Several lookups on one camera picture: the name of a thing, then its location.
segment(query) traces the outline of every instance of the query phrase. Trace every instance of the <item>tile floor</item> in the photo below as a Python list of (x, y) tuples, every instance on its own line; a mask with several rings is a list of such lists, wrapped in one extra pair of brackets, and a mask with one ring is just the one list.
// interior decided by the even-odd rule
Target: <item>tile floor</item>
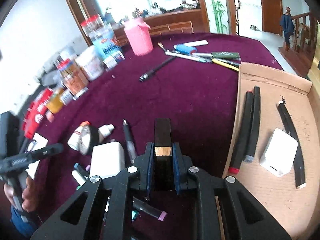
[(276, 58), (276, 60), (279, 62), (279, 64), (281, 65), (284, 71), (287, 71), (289, 73), (296, 75), (295, 71), (286, 62), (286, 60), (282, 57), (282, 55), (278, 51), (278, 47), (283, 46), (283, 41), (284, 41), (283, 37), (280, 37), (279, 35), (276, 35), (274, 33), (254, 31), (251, 29), (247, 30), (246, 32), (240, 33), (240, 35), (260, 41)]

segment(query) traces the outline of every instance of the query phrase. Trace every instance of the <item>table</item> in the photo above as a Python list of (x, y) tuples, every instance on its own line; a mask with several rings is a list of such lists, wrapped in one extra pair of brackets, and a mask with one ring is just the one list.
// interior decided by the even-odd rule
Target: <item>table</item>
[[(36, 174), (42, 201), (38, 208), (46, 220), (75, 191), (77, 182), (71, 175), (74, 163), (90, 164), (90, 156), (72, 150), (67, 141), (83, 121), (93, 126), (113, 124), (109, 139), (124, 144), (122, 121), (131, 127), (138, 154), (146, 143), (154, 140), (154, 120), (169, 117), (172, 141), (180, 143), (182, 154), (193, 164), (214, 176), (221, 176), (232, 136), (238, 73), (215, 64), (204, 64), (177, 58), (159, 70), (156, 76), (141, 83), (139, 77), (167, 56), (156, 45), (165, 48), (184, 42), (207, 40), (199, 52), (239, 52), (242, 61), (282, 69), (279, 63), (256, 40), (223, 34), (171, 34), (153, 38), (154, 50), (145, 56), (135, 56), (124, 48), (125, 60), (88, 85), (88, 92), (60, 110), (53, 123), (43, 120), (38, 132), (49, 140), (61, 142), (63, 153), (41, 161)], [(177, 197), (175, 192), (153, 194), (151, 205), (168, 212), (160, 222), (146, 214), (133, 223), (149, 239), (192, 239), (194, 201)]]

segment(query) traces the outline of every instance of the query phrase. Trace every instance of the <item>pink trash can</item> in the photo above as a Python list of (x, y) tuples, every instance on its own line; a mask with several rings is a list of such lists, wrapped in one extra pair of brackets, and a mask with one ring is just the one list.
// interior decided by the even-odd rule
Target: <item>pink trash can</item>
[(153, 50), (150, 26), (141, 17), (124, 22), (124, 32), (135, 55), (143, 56)]

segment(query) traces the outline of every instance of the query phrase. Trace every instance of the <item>white jar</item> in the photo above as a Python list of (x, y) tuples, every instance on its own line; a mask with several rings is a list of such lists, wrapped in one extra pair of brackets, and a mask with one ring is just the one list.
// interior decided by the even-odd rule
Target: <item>white jar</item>
[(98, 78), (104, 71), (95, 47), (92, 45), (75, 59), (89, 81)]

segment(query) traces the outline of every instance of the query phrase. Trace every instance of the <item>silver screw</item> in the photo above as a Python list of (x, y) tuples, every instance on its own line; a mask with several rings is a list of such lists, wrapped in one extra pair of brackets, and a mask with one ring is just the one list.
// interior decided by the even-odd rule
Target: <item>silver screw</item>
[(96, 183), (96, 182), (98, 182), (99, 180), (100, 180), (100, 177), (99, 177), (98, 175), (92, 176), (92, 177), (90, 178), (90, 181), (91, 181), (92, 183)]
[(138, 171), (138, 168), (135, 167), (135, 166), (131, 166), (131, 167), (128, 168), (128, 172), (130, 172), (130, 173), (135, 173), (137, 171)]
[(197, 173), (197, 172), (199, 171), (199, 168), (196, 167), (196, 166), (191, 166), (191, 167), (189, 168), (189, 171), (191, 171), (191, 172), (193, 172), (193, 173)]
[(226, 180), (227, 180), (227, 182), (229, 182), (229, 183), (235, 183), (235, 182), (236, 182), (235, 177), (232, 177), (232, 176), (228, 176), (228, 177), (226, 178)]

